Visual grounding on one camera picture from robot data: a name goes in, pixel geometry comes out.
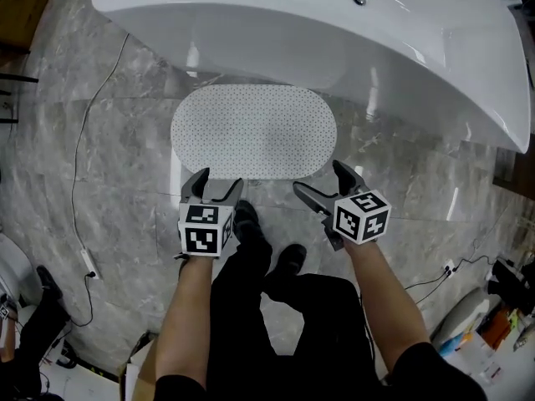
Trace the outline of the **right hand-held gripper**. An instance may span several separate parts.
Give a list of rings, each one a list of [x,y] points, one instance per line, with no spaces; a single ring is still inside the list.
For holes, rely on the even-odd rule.
[[[361,175],[339,160],[332,162],[340,195],[327,195],[303,182],[293,182],[294,194],[313,212],[333,217],[327,223],[328,239],[335,251],[344,241],[362,245],[376,241],[388,228],[392,206],[378,190],[369,190]]]

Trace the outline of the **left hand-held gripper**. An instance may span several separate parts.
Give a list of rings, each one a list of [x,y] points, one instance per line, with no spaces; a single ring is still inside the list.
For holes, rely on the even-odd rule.
[[[244,181],[235,180],[221,199],[202,203],[209,174],[209,168],[199,170],[181,187],[178,230],[182,252],[189,256],[219,257],[232,237],[234,207]]]

